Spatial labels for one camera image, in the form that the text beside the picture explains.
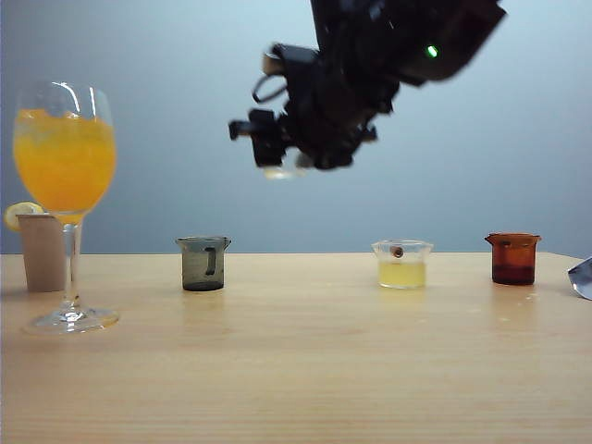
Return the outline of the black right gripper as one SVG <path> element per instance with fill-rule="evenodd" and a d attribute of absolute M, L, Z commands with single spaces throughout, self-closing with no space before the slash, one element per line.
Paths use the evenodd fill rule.
<path fill-rule="evenodd" d="M 344 50 L 276 43 L 264 54 L 262 70 L 286 80 L 289 99 L 278 122 L 273 111 L 252 109 L 247 120 L 228 123 L 231 140 L 251 139 L 258 167 L 282 167 L 287 143 L 300 150 L 297 168 L 349 167 L 358 148 L 377 139 L 371 121 L 392 112 L 400 88 L 365 73 Z"/>

